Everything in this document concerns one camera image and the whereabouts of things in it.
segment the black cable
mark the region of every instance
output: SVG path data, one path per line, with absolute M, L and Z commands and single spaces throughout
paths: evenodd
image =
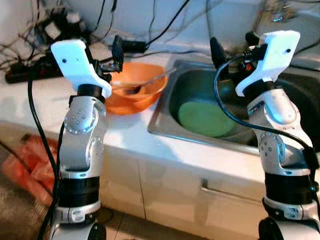
M 318 69 L 313 69 L 313 68 L 309 68 L 309 67 L 305 67 L 305 66 L 298 66 L 298 65 L 293 65 L 293 64 L 290 64 L 289 66 L 291 68 L 295 68 L 295 69 L 303 69 L 303 70 L 308 70 L 308 71 L 320 72 L 320 70 L 318 70 Z
M 49 144 L 48 144 L 48 141 L 47 141 L 47 137 L 45 135 L 45 132 L 40 124 L 40 121 L 38 119 L 38 116 L 37 116 L 37 113 L 36 113 L 36 109 L 35 109 L 35 105 L 34 105 L 34 100 L 33 100 L 33 94 L 32 94 L 32 85 L 33 85 L 33 78 L 31 77 L 29 80 L 28 80 L 28 87 L 27 87 L 27 90 L 28 90 L 28 101 L 29 101 L 29 105 L 30 105 L 30 109 L 31 109 L 31 113 L 32 113 L 32 116 L 33 116 L 33 119 L 34 119 L 34 122 L 36 124 L 36 127 L 39 131 L 39 134 L 40 134 L 40 137 L 42 139 L 42 142 L 43 142 L 43 145 L 44 145 L 44 148 L 45 148 L 45 151 L 48 155 L 48 158 L 49 158 L 49 161 L 50 161 L 50 164 L 51 164 L 51 167 L 52 167 L 52 170 L 53 170 L 53 174 L 54 174 L 54 184 L 53 184 L 53 200 L 52 200 L 52 203 L 48 209 L 48 212 L 46 213 L 45 217 L 44 217 L 44 220 L 42 222 L 42 225 L 40 227 L 40 231 L 39 231 L 39 234 L 38 234 L 38 240 L 42 240 L 43 239 L 43 236 L 45 234 L 45 231 L 46 231 L 46 228 L 47 228 L 47 225 L 54 213 L 54 210 L 55 210 L 55 206 L 56 204 L 58 203 L 58 199 L 59 199 L 59 194 L 58 194 L 58 191 L 59 191 L 59 169 L 57 168 L 57 164 L 58 163 L 58 159 L 57 159 L 57 164 L 55 163 L 55 159 L 50 151 L 50 147 L 49 147 Z M 60 135 L 59 135 L 59 142 L 61 144 L 61 140 L 62 140 L 62 133 L 63 133 L 63 128 L 64 126 L 61 127 L 61 130 L 60 130 Z
M 28 43 L 29 46 L 31 47 L 31 53 L 30 53 L 30 55 L 29 55 L 29 56 L 27 57 L 27 59 L 26 59 L 27 61 L 28 61 L 28 60 L 31 60 L 31 59 L 34 57 L 35 50 L 36 50 L 36 46 L 35 46 L 31 41 L 29 41 L 29 39 L 28 39 L 27 37 L 25 37 L 25 36 L 23 36 L 23 35 L 20 35 L 20 34 L 18 34 L 18 36 L 19 36 L 20 38 L 22 38 L 25 43 Z
M 62 144 L 62 137 L 64 135 L 64 130 L 65 130 L 65 123 L 63 122 L 60 128 L 59 132 L 59 138 L 58 138 L 58 146 L 57 146 L 57 155 L 56 155 L 56 168 L 59 170 L 60 169 L 60 148 Z
M 113 23 L 114 23 L 114 12 L 111 12 L 111 22 L 110 22 L 109 28 L 100 40 L 103 40 L 108 35 Z
M 174 17 L 172 18 L 172 20 L 169 22 L 168 26 L 166 26 L 166 28 L 158 35 L 156 36 L 154 39 L 152 39 L 151 41 L 149 41 L 146 45 L 145 48 L 148 49 L 150 47 L 150 44 L 152 44 L 154 41 L 158 40 L 159 38 L 162 37 L 163 34 L 166 33 L 166 31 L 170 28 L 170 26 L 172 25 L 172 23 L 176 20 L 176 18 L 179 16 L 179 14 L 181 13 L 181 11 L 185 8 L 185 6 L 189 3 L 190 0 L 186 0 L 182 6 L 179 8 L 179 10 L 176 12 L 176 14 L 174 15 Z
M 149 53 L 145 53 L 143 55 L 138 55 L 138 56 L 131 56 L 131 55 L 127 55 L 124 56 L 125 59 L 138 59 L 138 58 L 143 58 L 146 56 L 150 56 L 150 55 L 155 55 L 155 54 L 203 54 L 203 55 L 207 55 L 210 56 L 210 54 L 202 52 L 202 51 L 196 51 L 196 50 L 189 50 L 189 51 L 181 51 L 181 52 L 175 52 L 175 51 L 153 51 L 153 52 L 149 52 Z M 113 60 L 113 57 L 108 57 L 105 59 L 100 60 L 99 62 L 101 64 L 110 62 L 111 60 Z
M 206 0 L 206 2 L 205 2 L 205 17 L 206 17 L 206 24 L 208 27 L 209 39 L 211 39 L 212 38 L 212 31 L 211 31 L 210 18 L 209 18 L 209 1 L 210 0 Z
M 302 3 L 302 4 L 317 4 L 320 1 L 304 1 L 304 0 L 291 0 L 292 2 Z
M 114 23 L 114 12 L 115 12 L 116 8 L 117 8 L 117 0 L 113 0 L 113 5 L 112 5 L 111 11 L 110 11 L 111 12 L 111 22 L 110 22 L 108 30 L 106 31 L 104 36 L 100 39 L 100 41 L 103 40 L 111 30 L 111 27 Z
M 101 10 L 100 10 L 100 15 L 99 15 L 99 17 L 98 17 L 98 21 L 96 22 L 95 28 L 93 29 L 93 31 L 92 31 L 92 32 L 94 32 L 95 30 L 97 30 L 97 29 L 98 29 L 98 27 L 99 27 L 99 23 L 100 23 L 100 20 L 101 20 L 102 14 L 103 14 L 103 12 L 104 12 L 104 6 L 105 6 L 105 3 L 106 3 L 106 0 L 103 0 L 103 2 L 102 2 L 102 6 L 101 6 Z
M 52 155 L 52 153 L 50 151 L 50 147 L 49 147 L 49 144 L 48 144 L 48 141 L 47 141 L 46 134 L 45 134 L 45 132 L 44 132 L 44 130 L 43 130 L 41 124 L 40 124 L 40 121 L 38 119 L 38 115 L 37 115 L 37 112 L 36 112 L 36 109 L 35 109 L 35 104 L 34 104 L 33 94 L 32 94 L 32 85 L 33 85 L 33 77 L 30 77 L 29 80 L 28 80 L 28 87 L 27 87 L 28 88 L 27 90 L 28 90 L 28 101 L 29 101 L 30 110 L 31 110 L 35 125 L 36 125 L 36 127 L 37 127 L 37 129 L 39 131 L 40 137 L 42 139 L 46 154 L 48 155 L 51 167 L 53 169 L 54 178 L 57 178 L 59 176 L 59 173 L 58 173 L 58 170 L 57 170 L 55 159 L 54 159 L 54 157 L 53 157 L 53 155 Z
M 285 136 L 287 138 L 290 138 L 296 142 L 298 142 L 301 146 L 303 146 L 304 149 L 309 149 L 310 146 L 305 143 L 303 140 L 301 140 L 300 138 L 285 132 L 285 131 L 281 131 L 281 130 L 277 130 L 277 129 L 273 129 L 273 128 L 269 128 L 266 126 L 260 126 L 260 125 L 255 125 L 255 124 L 251 124 L 251 123 L 247 123 L 244 122 L 242 120 L 240 120 L 239 118 L 237 118 L 236 116 L 232 115 L 232 113 L 229 112 L 229 110 L 224 106 L 224 104 L 222 103 L 222 100 L 219 96 L 219 91 L 218 91 L 218 79 L 219 79 L 219 75 L 220 73 L 223 71 L 223 69 L 225 67 L 227 67 L 230 63 L 234 62 L 235 60 L 239 60 L 239 59 L 243 59 L 245 56 L 243 54 L 240 55 L 236 55 L 235 57 L 231 58 L 230 60 L 228 60 L 227 62 L 225 62 L 224 64 L 222 64 L 218 70 L 215 73 L 214 79 L 213 79 L 213 93 L 215 95 L 216 98 L 216 102 L 218 103 L 219 107 L 221 108 L 221 110 L 233 121 L 235 121 L 236 123 L 248 127 L 248 128 L 252 128 L 252 129 L 257 129 L 257 130 L 261 130 L 261 131 L 265 131 L 265 132 L 270 132 L 273 134 L 278 134 L 278 135 L 282 135 Z
M 293 54 L 293 56 L 296 56 L 296 55 L 304 52 L 305 50 L 311 49 L 311 48 L 317 46 L 318 44 L 320 44 L 320 38 L 319 38 L 316 42 L 312 43 L 311 45 L 305 46 L 305 47 L 301 48 L 300 50 L 296 51 L 296 52 Z
M 149 42 L 151 41 L 151 28 L 152 28 L 152 25 L 154 24 L 155 18 L 156 18 L 156 0 L 153 0 L 152 20 L 149 25 Z
M 18 58 L 19 60 L 21 60 L 21 56 L 20 56 L 20 54 L 18 53 L 17 50 L 13 49 L 12 47 L 10 47 L 10 46 L 8 46 L 8 45 L 2 44 L 2 43 L 0 43 L 0 47 L 2 47 L 2 49 L 8 49 L 8 50 L 12 51 L 13 53 L 16 54 L 17 58 Z
M 30 7 L 31 7 L 31 22 L 34 23 L 34 0 L 30 0 Z
M 36 22 L 38 22 L 40 19 L 40 0 L 36 0 L 36 11 Z

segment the metal spoon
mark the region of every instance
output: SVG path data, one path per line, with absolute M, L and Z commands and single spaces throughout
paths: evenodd
M 115 87 L 112 88 L 112 90 L 117 90 L 117 89 L 123 89 L 123 88 L 128 88 L 124 90 L 124 94 L 126 95 L 133 95 L 133 94 L 137 94 L 140 90 L 142 86 L 148 85 L 153 83 L 154 81 L 163 78 L 164 76 L 171 74 L 173 72 L 175 72 L 177 70 L 176 67 L 171 68 L 170 70 L 166 71 L 165 73 L 155 76 L 154 78 L 152 78 L 151 80 L 147 81 L 147 82 L 143 82 L 143 83 L 125 83 L 125 84 L 121 84 L 121 85 L 117 85 Z

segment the cabinet handle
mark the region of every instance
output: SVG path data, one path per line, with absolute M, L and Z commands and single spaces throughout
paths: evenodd
M 206 193 L 211 193 L 211 194 L 219 194 L 221 196 L 234 199 L 236 201 L 248 202 L 250 204 L 259 205 L 259 206 L 262 205 L 261 201 L 250 198 L 250 197 L 239 196 L 236 194 L 232 194 L 232 193 L 209 188 L 208 187 L 208 180 L 205 178 L 202 178 L 202 180 L 201 180 L 201 191 L 206 192 Z

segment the orange bowl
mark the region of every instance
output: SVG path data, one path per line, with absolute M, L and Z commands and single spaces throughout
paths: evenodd
M 147 97 L 138 101 L 132 101 L 121 96 L 112 95 L 105 101 L 106 110 L 109 113 L 113 113 L 116 115 L 136 114 L 153 105 L 158 100 L 160 95 L 161 92 L 158 92 L 151 97 Z
M 123 64 L 122 72 L 112 73 L 112 82 L 120 82 L 121 84 L 143 84 L 154 77 L 165 73 L 165 68 L 158 65 L 139 63 L 139 62 L 125 62 Z M 168 76 L 164 76 L 155 80 L 154 82 L 141 86 L 141 89 L 136 94 L 126 94 L 126 88 L 119 88 L 112 91 L 112 95 L 120 96 L 131 101 L 141 101 L 148 98 L 151 100 L 154 95 L 160 93 L 168 83 Z

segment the electrical cable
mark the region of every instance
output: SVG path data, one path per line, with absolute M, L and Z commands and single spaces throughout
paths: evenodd
M 215 7 L 217 7 L 218 5 L 220 5 L 224 0 L 215 0 L 214 2 L 211 2 L 211 6 L 209 6 L 209 11 L 211 9 L 214 9 Z M 193 16 L 191 16 L 187 21 L 185 21 L 185 23 L 180 26 L 178 29 L 176 28 L 171 28 L 167 30 L 167 33 L 172 33 L 172 32 L 176 32 L 176 35 L 179 35 L 180 33 L 182 33 L 186 28 L 189 27 L 189 25 L 191 25 L 195 20 L 197 20 L 198 18 L 202 17 L 203 14 L 206 13 L 206 8 L 203 8 L 202 10 L 200 10 L 199 12 L 197 12 L 196 14 L 194 14 Z M 160 33 L 162 30 L 156 29 L 153 30 L 153 33 Z M 139 34 L 135 34 L 134 37 L 135 38 L 142 38 L 145 37 L 146 35 L 148 35 L 148 32 L 142 32 Z
M 32 42 L 30 42 L 27 37 L 25 37 L 25 36 L 23 36 L 23 35 L 19 35 L 19 34 L 18 34 L 18 36 L 19 36 L 20 38 L 22 38 L 25 43 L 28 43 L 29 46 L 31 47 L 31 53 L 30 53 L 29 57 L 27 57 L 27 59 L 26 59 L 27 61 L 28 61 L 28 60 L 31 60 L 31 59 L 34 57 L 34 53 L 35 53 L 35 50 L 36 50 L 36 46 L 35 46 Z
M 108 33 L 110 32 L 110 30 L 111 30 L 111 27 L 112 27 L 112 25 L 113 25 L 113 23 L 114 23 L 114 12 L 115 12 L 116 8 L 117 8 L 117 0 L 113 0 L 113 5 L 112 5 L 111 11 L 110 11 L 110 12 L 111 12 L 110 25 L 109 25 L 108 30 L 107 30 L 106 33 L 104 34 L 104 36 L 100 39 L 100 41 L 103 40 L 103 39 L 108 35 Z
M 114 23 L 114 12 L 111 12 L 111 21 L 110 21 L 109 28 L 108 28 L 108 30 L 106 31 L 106 33 L 103 35 L 103 37 L 100 40 L 103 40 L 108 35 L 108 33 L 111 30 L 111 27 L 112 27 L 113 23 Z
M 36 109 L 35 109 L 34 100 L 33 100 L 32 86 L 33 86 L 33 77 L 30 77 L 30 79 L 28 80 L 28 86 L 27 86 L 28 101 L 29 101 L 30 110 L 31 110 L 35 125 L 36 125 L 36 127 L 37 127 L 37 129 L 39 131 L 41 140 L 43 142 L 43 145 L 44 145 L 44 148 L 45 148 L 45 151 L 46 151 L 46 154 L 48 155 L 51 167 L 53 169 L 54 178 L 57 178 L 59 176 L 59 173 L 58 173 L 58 170 L 57 170 L 55 159 L 54 159 L 54 157 L 53 157 L 53 155 L 51 153 L 51 150 L 50 150 L 50 147 L 49 147 L 49 144 L 48 144 L 48 141 L 47 141 L 46 134 L 45 134 L 45 132 L 44 132 L 44 130 L 43 130 L 41 124 L 40 124 L 39 119 L 38 119 L 38 115 L 37 115 L 37 112 L 36 112 Z
M 213 37 L 213 35 L 212 35 L 212 31 L 211 31 L 211 26 L 210 26 L 209 3 L 210 3 L 210 0 L 205 1 L 205 18 L 206 18 L 206 24 L 208 27 L 209 39 L 211 39 Z
M 36 22 L 38 22 L 40 19 L 40 0 L 36 0 L 36 11 Z
M 175 52 L 175 51 L 153 51 L 153 52 L 149 52 L 149 53 L 145 53 L 143 55 L 138 55 L 138 56 L 132 56 L 132 55 L 127 55 L 127 56 L 124 56 L 125 59 L 138 59 L 138 58 L 143 58 L 143 57 L 146 57 L 146 56 L 150 56 L 150 55 L 155 55 L 155 54 L 203 54 L 203 55 L 206 55 L 208 57 L 210 57 L 211 55 L 208 54 L 208 53 L 205 53 L 205 52 L 202 52 L 202 51 L 197 51 L 197 50 L 189 50 L 189 51 L 181 51 L 181 52 Z M 111 60 L 113 60 L 113 57 L 108 57 L 108 58 L 105 58 L 105 59 L 102 59 L 100 60 L 99 62 L 101 64 L 104 64 L 104 63 L 107 63 L 107 62 L 110 62 Z
M 58 138 L 58 144 L 57 144 L 56 166 L 58 169 L 60 167 L 60 148 L 61 148 L 61 144 L 62 144 L 64 129 L 65 129 L 65 124 L 62 123 L 62 126 L 60 128 L 59 138 Z M 49 224 L 50 219 L 52 219 L 52 217 L 53 217 L 53 214 L 55 211 L 55 206 L 58 203 L 58 200 L 59 200 L 59 179 L 57 181 L 56 180 L 54 181 L 52 203 L 51 203 L 51 205 L 50 205 L 50 207 L 49 207 L 49 209 L 43 219 L 37 240 L 43 240 L 43 237 L 46 232 L 46 228 Z
M 31 22 L 33 23 L 35 20 L 34 17 L 34 0 L 30 0 L 30 7 L 31 7 Z
M 154 41 L 158 40 L 159 38 L 162 37 L 163 34 L 166 33 L 166 31 L 170 28 L 170 26 L 172 25 L 172 23 L 176 20 L 176 18 L 179 16 L 179 14 L 181 13 L 181 11 L 184 9 L 184 7 L 189 3 L 190 0 L 186 0 L 182 6 L 179 8 L 179 10 L 176 12 L 176 14 L 174 15 L 174 17 L 171 19 L 171 21 L 169 22 L 169 24 L 166 26 L 166 28 L 158 35 L 156 36 L 154 39 L 152 39 L 151 41 L 149 41 L 146 45 L 145 48 L 148 49 L 150 47 L 150 44 L 152 44 Z
M 32 86 L 33 86 L 33 77 L 31 77 L 28 80 L 28 86 L 27 86 L 29 106 L 30 106 L 34 122 L 35 122 L 36 127 L 37 127 L 37 129 L 39 131 L 42 143 L 43 143 L 45 151 L 46 151 L 46 153 L 48 155 L 48 158 L 49 158 L 52 170 L 53 170 L 53 174 L 54 174 L 54 184 L 53 184 L 53 191 L 52 191 L 52 193 L 53 193 L 52 203 L 51 203 L 51 205 L 50 205 L 50 207 L 48 209 L 48 212 L 46 213 L 46 215 L 44 217 L 44 220 L 43 220 L 42 225 L 40 227 L 40 231 L 39 231 L 38 238 L 37 238 L 38 240 L 42 240 L 43 236 L 45 234 L 47 225 L 48 225 L 48 223 L 49 223 L 49 221 L 50 221 L 50 219 L 51 219 L 51 217 L 52 217 L 52 215 L 54 213 L 55 206 L 58 203 L 58 199 L 59 199 L 59 194 L 58 194 L 58 191 L 59 191 L 59 170 L 58 170 L 57 165 L 55 163 L 55 159 L 54 159 L 54 157 L 53 157 L 53 155 L 52 155 L 52 153 L 50 151 L 50 147 L 49 147 L 45 132 L 44 132 L 44 130 L 43 130 L 41 124 L 40 124 L 40 121 L 38 119 L 38 116 L 37 116 L 37 112 L 36 112 L 35 105 L 34 105 L 34 100 L 33 100 Z
M 6 70 L 6 69 L 10 68 L 10 65 L 4 66 L 4 67 L 2 67 L 2 65 L 7 64 L 7 63 L 16 62 L 16 61 L 17 61 L 16 59 L 9 59 L 9 60 L 3 61 L 2 63 L 0 63 L 0 70 Z
M 156 0 L 153 0 L 152 20 L 149 25 L 149 42 L 151 41 L 151 28 L 152 28 L 152 25 L 154 24 L 155 18 L 156 18 Z
M 252 129 L 257 129 L 257 130 L 261 130 L 261 131 L 265 131 L 265 132 L 269 132 L 269 133 L 273 133 L 273 134 L 278 134 L 278 135 L 282 135 L 285 136 L 287 138 L 290 138 L 296 142 L 298 142 L 304 149 L 309 149 L 310 146 L 305 143 L 303 140 L 301 140 L 300 138 L 285 132 L 285 131 L 281 131 L 281 130 L 277 130 L 277 129 L 273 129 L 270 127 L 266 127 L 266 126 L 261 126 L 261 125 L 255 125 L 255 124 L 251 124 L 248 122 L 244 122 L 242 120 L 240 120 L 239 118 L 237 118 L 236 116 L 234 116 L 231 112 L 229 112 L 229 110 L 224 106 L 224 104 L 222 103 L 222 100 L 219 96 L 219 91 L 218 91 L 218 79 L 219 79 L 219 75 L 220 73 L 223 71 L 224 68 L 226 68 L 230 63 L 239 60 L 239 59 L 244 59 L 245 55 L 244 54 L 239 54 L 236 55 L 235 57 L 231 58 L 230 60 L 228 60 L 227 62 L 225 62 L 224 64 L 222 64 L 218 70 L 216 71 L 216 74 L 214 76 L 213 79 L 213 93 L 214 96 L 216 98 L 216 102 L 218 103 L 219 107 L 221 108 L 221 110 L 233 121 L 235 121 L 236 123 L 248 127 L 248 128 L 252 128 Z
M 106 3 L 106 0 L 103 0 L 103 2 L 102 2 L 102 6 L 101 6 L 101 10 L 100 10 L 100 15 L 99 15 L 99 17 L 98 17 L 98 21 L 96 22 L 95 28 L 93 29 L 93 31 L 92 31 L 92 32 L 94 32 L 95 30 L 97 30 L 97 29 L 98 29 L 98 27 L 99 27 L 99 23 L 100 23 L 100 20 L 101 20 L 102 14 L 103 14 L 103 12 L 104 12 L 104 6 L 105 6 L 105 3 Z
M 13 53 L 16 54 L 17 58 L 18 58 L 19 60 L 21 60 L 21 56 L 20 56 L 20 54 L 18 53 L 17 50 L 13 49 L 12 47 L 10 47 L 10 46 L 8 46 L 8 45 L 2 44 L 2 43 L 0 43 L 0 47 L 2 47 L 3 49 L 8 49 L 8 50 L 12 51 Z
M 303 70 L 308 70 L 308 71 L 320 72 L 319 69 L 313 69 L 313 68 L 309 68 L 309 67 L 305 67 L 305 66 L 298 66 L 298 65 L 293 65 L 293 64 L 290 64 L 289 66 L 290 66 L 291 68 L 295 68 L 295 69 L 303 69 Z
M 320 38 L 319 38 L 317 41 L 315 41 L 314 43 L 310 44 L 309 46 L 305 46 L 305 47 L 301 48 L 300 50 L 296 51 L 296 52 L 293 54 L 293 56 L 296 56 L 296 55 L 304 52 L 305 50 L 311 49 L 311 48 L 317 46 L 318 44 L 320 44 Z
M 181 22 L 179 29 L 175 32 L 175 34 L 172 37 L 170 37 L 168 40 L 164 41 L 165 44 L 172 41 L 173 39 L 175 39 L 182 32 L 182 28 L 184 27 L 186 19 L 187 19 L 188 10 L 189 10 L 189 5 L 185 6 L 185 8 L 184 8 L 183 19 L 182 19 L 182 22 Z
M 302 4 L 317 4 L 320 1 L 304 1 L 304 0 L 291 0 L 292 2 L 302 3 Z

